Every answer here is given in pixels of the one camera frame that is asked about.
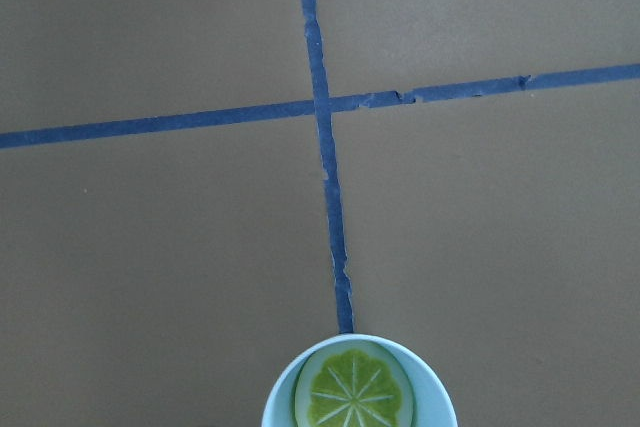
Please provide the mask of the yellow lemon half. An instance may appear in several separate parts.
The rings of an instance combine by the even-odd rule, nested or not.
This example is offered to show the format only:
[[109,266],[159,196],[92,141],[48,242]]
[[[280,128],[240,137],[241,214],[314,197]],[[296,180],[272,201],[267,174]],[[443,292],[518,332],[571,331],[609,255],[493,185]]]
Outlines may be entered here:
[[414,392],[387,349],[351,340],[311,354],[298,375],[293,407],[299,426],[411,426]]

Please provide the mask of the light blue plastic cup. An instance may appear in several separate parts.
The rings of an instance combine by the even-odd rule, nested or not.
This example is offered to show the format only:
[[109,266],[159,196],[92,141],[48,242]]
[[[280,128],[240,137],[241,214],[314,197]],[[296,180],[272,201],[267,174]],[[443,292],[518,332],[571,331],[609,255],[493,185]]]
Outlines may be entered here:
[[385,338],[343,334],[296,357],[275,382],[263,426],[456,426],[433,369]]

